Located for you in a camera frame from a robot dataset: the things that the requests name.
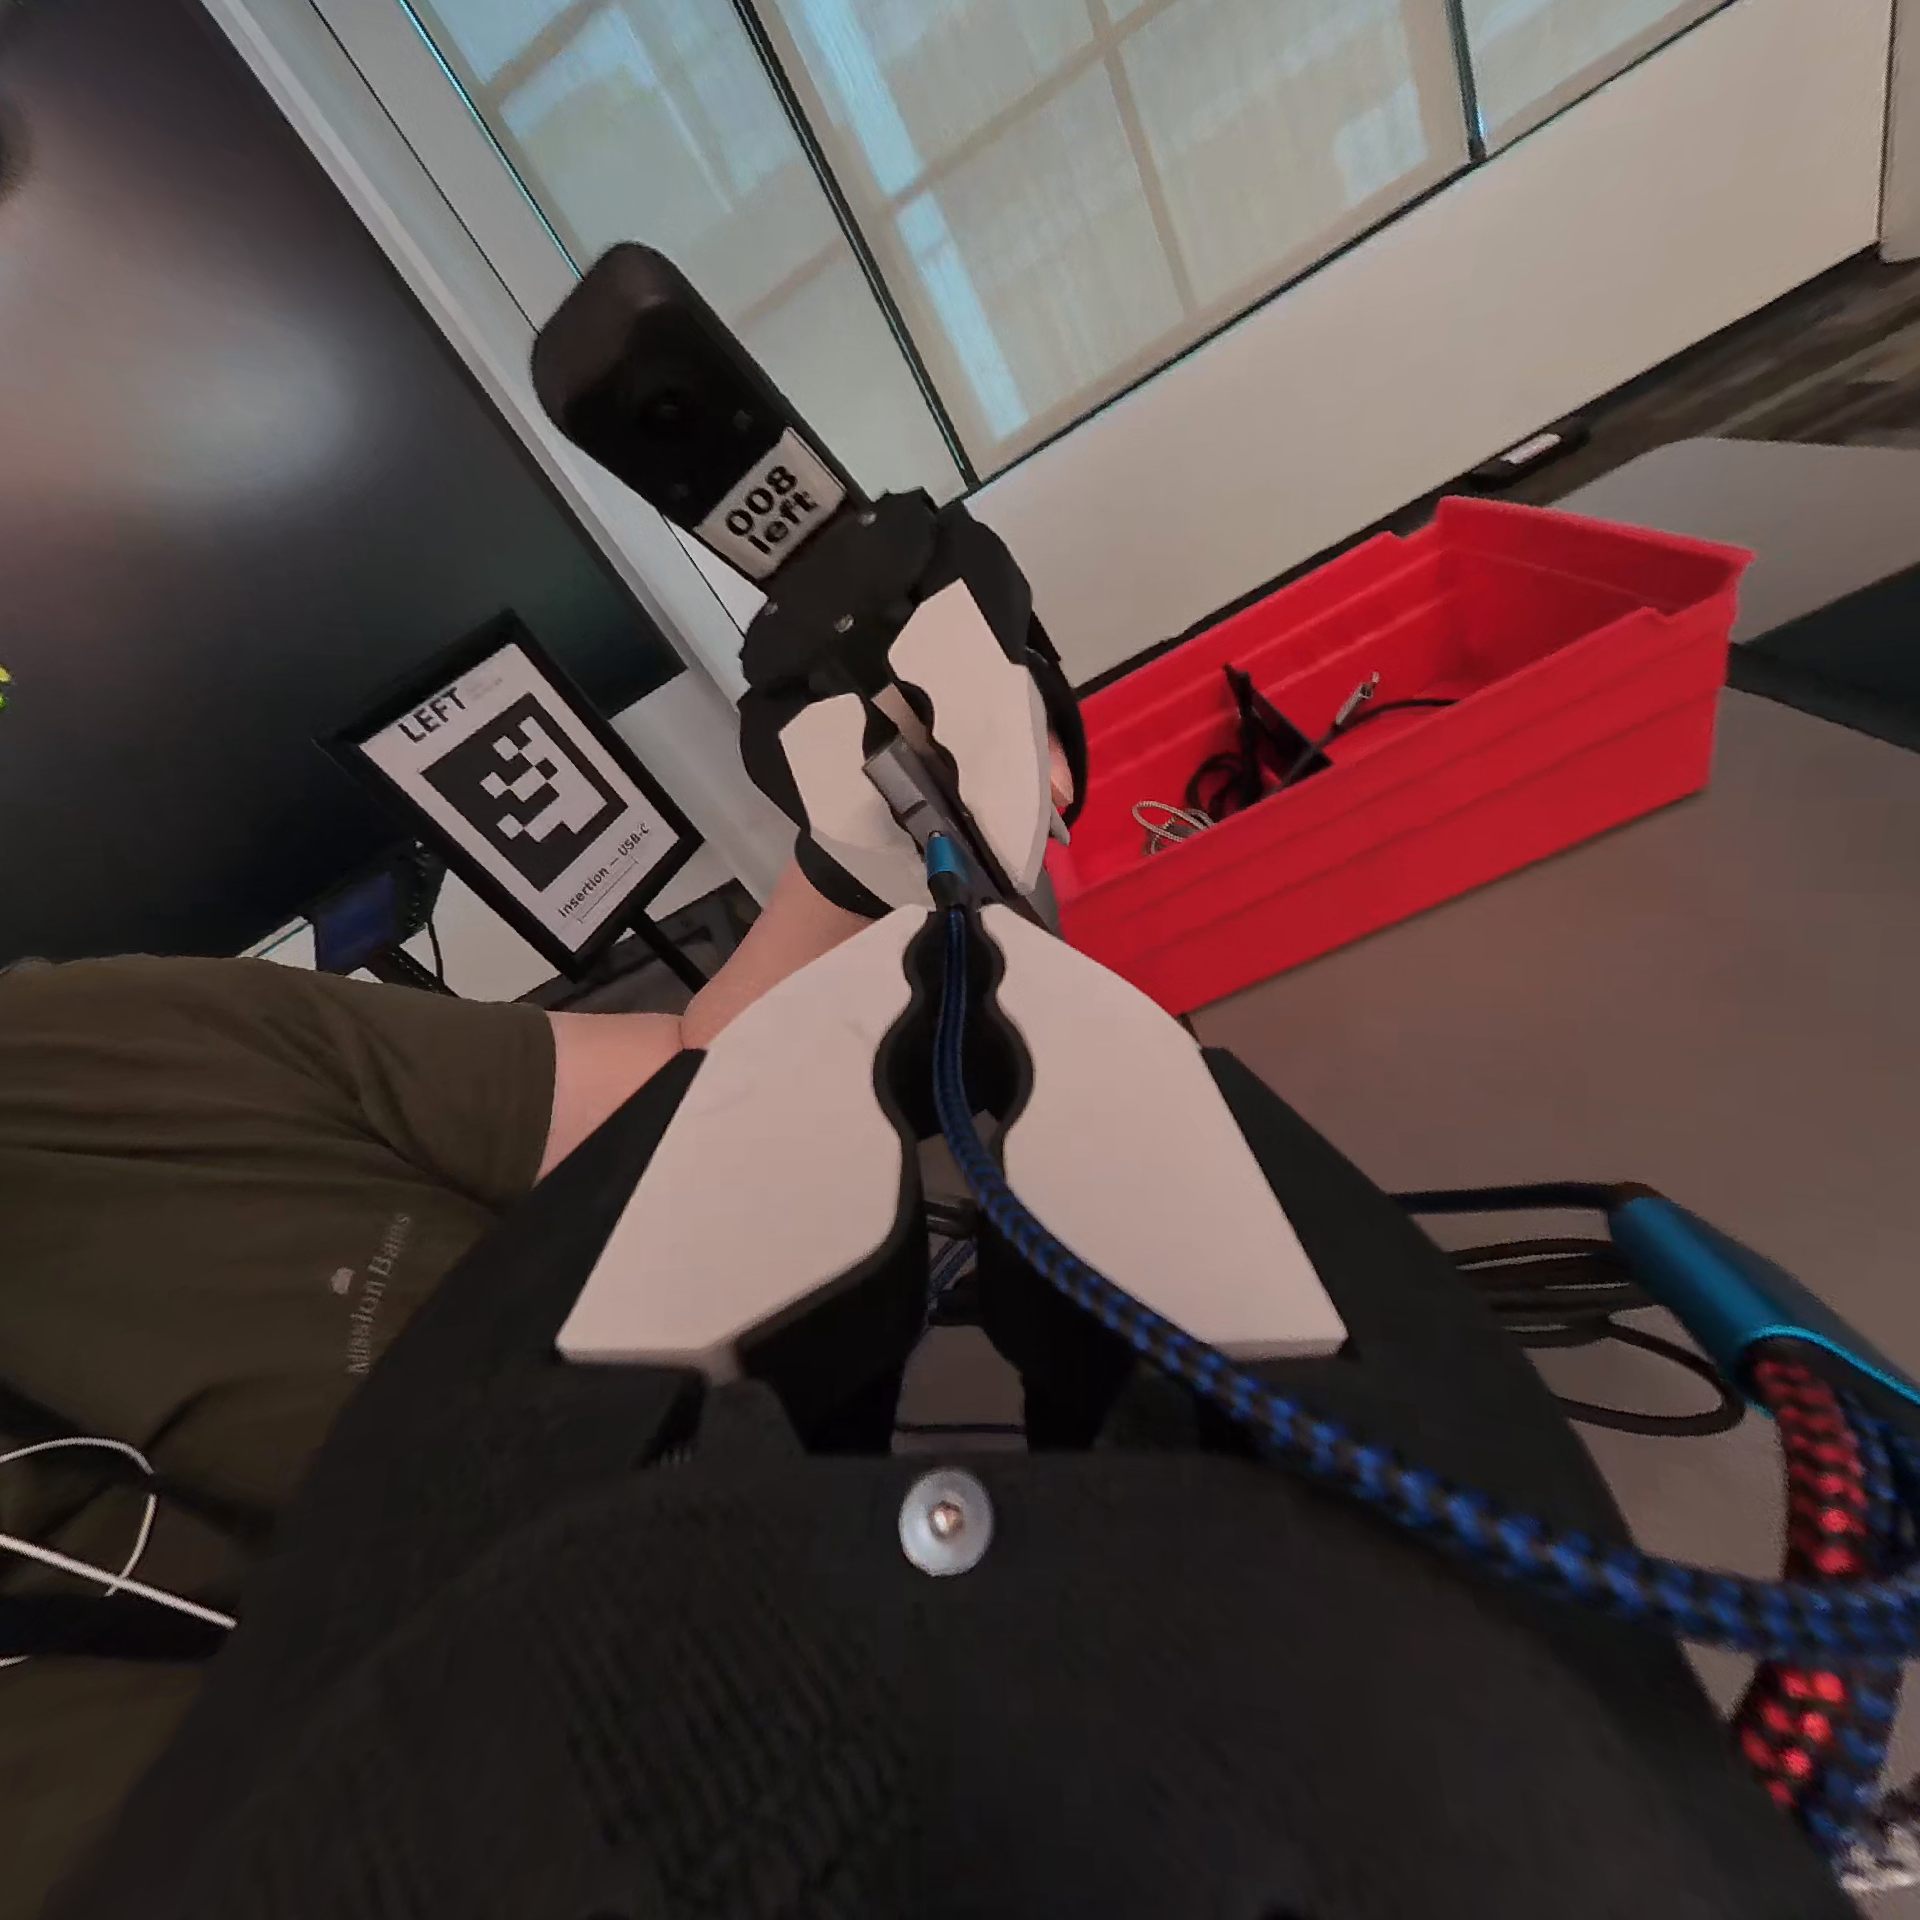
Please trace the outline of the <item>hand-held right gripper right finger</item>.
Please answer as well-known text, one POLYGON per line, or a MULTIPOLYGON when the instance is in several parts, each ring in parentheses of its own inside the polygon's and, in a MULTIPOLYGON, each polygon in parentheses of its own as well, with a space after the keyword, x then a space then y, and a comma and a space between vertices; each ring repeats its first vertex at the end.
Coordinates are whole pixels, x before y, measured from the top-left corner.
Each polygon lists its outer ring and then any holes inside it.
POLYGON ((1004 907, 995 1011, 1028 1091, 1004 1124, 1016 1198, 1080 1262, 1236 1361, 1332 1358, 1332 1297, 1199 1044, 1145 993, 1004 907))

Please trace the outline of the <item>blue electronic device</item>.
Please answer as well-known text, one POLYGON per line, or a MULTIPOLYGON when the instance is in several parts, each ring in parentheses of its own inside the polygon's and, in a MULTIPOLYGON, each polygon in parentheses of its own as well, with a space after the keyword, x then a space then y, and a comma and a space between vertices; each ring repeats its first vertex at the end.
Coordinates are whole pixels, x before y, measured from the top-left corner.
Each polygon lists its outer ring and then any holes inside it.
POLYGON ((437 853, 408 843, 334 888, 307 913, 316 972, 451 993, 437 929, 445 878, 437 853))

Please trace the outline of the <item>large dark display screen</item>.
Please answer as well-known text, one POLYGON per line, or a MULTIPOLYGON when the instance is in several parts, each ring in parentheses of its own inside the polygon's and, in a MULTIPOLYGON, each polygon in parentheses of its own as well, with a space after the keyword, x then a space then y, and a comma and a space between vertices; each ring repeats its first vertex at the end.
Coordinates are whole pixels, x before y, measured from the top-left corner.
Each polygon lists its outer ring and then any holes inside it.
POLYGON ((4 5, 3 946, 229 954, 394 843, 324 751, 503 613, 683 673, 201 5, 4 5))

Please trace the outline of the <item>frosted glass window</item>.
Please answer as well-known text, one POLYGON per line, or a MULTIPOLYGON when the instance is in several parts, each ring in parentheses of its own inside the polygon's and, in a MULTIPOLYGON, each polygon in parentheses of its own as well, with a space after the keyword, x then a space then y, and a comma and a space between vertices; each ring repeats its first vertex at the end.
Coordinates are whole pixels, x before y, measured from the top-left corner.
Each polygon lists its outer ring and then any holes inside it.
POLYGON ((868 486, 952 490, 1716 5, 404 13, 576 272, 659 250, 868 486))

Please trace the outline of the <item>grey usb hub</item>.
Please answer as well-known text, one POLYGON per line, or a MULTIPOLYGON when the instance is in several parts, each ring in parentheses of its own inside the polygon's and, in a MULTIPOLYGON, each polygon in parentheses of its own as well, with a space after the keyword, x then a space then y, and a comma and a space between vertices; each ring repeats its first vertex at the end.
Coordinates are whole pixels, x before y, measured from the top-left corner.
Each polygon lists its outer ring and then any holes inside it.
POLYGON ((893 823, 925 859, 958 862, 967 853, 948 792, 926 757, 905 736, 895 734, 862 763, 893 823))

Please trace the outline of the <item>red plastic bin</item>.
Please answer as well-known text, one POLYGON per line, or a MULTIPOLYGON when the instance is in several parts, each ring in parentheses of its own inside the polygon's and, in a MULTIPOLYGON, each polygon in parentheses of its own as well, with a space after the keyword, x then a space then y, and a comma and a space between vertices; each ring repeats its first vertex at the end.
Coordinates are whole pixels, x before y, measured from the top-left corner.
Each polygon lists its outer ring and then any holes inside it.
POLYGON ((1749 549, 1453 498, 1084 703, 1088 798, 1051 851, 1067 940, 1190 1015, 1706 790, 1749 549), (1332 769, 1236 792, 1252 677, 1332 769))

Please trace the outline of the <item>framed marker sign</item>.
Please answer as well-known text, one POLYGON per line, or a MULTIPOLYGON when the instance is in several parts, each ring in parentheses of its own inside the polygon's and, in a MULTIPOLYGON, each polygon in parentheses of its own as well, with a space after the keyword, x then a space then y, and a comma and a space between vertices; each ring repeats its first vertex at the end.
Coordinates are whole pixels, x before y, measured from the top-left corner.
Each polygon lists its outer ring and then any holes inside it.
POLYGON ((517 613, 320 747, 566 979, 636 938, 687 987, 708 981, 652 917, 704 837, 517 613))

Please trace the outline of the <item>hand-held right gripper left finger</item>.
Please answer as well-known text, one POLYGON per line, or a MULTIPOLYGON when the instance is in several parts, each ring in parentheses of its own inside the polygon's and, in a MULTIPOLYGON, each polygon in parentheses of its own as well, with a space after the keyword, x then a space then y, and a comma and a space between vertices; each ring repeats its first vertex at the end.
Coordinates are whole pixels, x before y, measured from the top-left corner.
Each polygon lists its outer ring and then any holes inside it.
POLYGON ((716 1038, 558 1334, 564 1360, 745 1377, 889 1248, 915 1157, 876 1061, 926 921, 870 925, 716 1038))

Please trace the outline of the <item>person's olive shirt torso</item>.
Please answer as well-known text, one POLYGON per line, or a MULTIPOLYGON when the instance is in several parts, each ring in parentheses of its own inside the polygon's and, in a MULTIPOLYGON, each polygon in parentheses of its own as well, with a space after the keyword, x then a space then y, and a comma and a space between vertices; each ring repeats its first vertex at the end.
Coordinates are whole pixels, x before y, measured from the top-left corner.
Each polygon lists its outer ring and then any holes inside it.
POLYGON ((4 1535, 236 1613, 328 1430, 537 1184, 552 1022, 242 958, 3 991, 4 1535))

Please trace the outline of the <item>dark mat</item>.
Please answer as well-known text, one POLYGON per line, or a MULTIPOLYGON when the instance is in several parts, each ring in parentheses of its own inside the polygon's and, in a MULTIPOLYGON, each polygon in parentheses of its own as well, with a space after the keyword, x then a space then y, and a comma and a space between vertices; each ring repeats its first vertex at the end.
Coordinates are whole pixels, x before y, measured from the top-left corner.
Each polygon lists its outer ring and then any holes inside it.
POLYGON ((1737 691, 1860 724, 1919 722, 1919 640, 1909 629, 1778 629, 1732 654, 1737 691))

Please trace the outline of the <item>person's left forearm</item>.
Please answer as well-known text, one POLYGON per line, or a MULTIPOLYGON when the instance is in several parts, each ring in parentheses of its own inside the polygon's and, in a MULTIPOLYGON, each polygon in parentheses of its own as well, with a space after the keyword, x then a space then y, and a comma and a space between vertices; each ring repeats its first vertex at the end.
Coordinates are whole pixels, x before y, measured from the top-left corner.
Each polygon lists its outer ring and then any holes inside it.
POLYGON ((539 1178, 554 1174, 677 1057, 706 1050, 757 1001, 868 925, 829 903, 794 862, 741 946, 685 1013, 550 1015, 556 1083, 539 1178))

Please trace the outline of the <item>black wristband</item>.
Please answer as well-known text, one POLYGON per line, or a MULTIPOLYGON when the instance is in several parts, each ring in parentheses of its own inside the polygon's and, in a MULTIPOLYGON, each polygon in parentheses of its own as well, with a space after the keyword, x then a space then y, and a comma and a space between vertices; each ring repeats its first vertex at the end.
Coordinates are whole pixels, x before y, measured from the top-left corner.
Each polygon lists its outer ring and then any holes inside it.
POLYGON ((839 913, 852 915, 862 923, 878 923, 895 911, 889 901, 829 857, 810 831, 798 835, 796 864, 804 882, 839 913))

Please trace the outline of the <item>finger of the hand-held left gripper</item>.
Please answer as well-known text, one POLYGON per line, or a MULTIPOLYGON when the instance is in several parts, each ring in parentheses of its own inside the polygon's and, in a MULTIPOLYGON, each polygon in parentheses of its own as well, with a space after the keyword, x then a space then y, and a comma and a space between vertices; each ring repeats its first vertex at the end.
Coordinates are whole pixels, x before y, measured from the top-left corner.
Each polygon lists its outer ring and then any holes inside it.
POLYGON ((925 857, 862 773, 868 720, 862 697, 837 695, 782 728, 780 749, 796 781, 804 831, 895 911, 932 909, 925 857))
POLYGON ((948 816, 999 896, 1036 909, 1059 810, 1034 673, 1006 652, 964 584, 915 609, 887 662, 917 714, 917 749, 948 816))

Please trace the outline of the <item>black bin divider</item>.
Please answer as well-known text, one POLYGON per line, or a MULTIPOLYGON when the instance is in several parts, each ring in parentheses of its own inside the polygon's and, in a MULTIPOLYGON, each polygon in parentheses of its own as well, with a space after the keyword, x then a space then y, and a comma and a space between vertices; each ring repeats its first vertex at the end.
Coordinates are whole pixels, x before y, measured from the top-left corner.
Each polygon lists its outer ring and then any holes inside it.
POLYGON ((1258 804, 1332 769, 1324 744, 1295 728, 1234 666, 1223 668, 1236 707, 1234 783, 1242 804, 1258 804))

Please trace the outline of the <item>black power strip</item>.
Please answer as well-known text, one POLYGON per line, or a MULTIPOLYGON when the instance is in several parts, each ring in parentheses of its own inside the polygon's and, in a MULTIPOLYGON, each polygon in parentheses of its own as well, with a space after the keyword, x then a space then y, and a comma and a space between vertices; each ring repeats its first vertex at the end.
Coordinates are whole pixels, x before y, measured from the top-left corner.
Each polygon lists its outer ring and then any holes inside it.
POLYGON ((648 919, 687 972, 710 979, 745 942, 761 919, 761 903, 741 884, 728 882, 673 911, 656 903, 648 919))

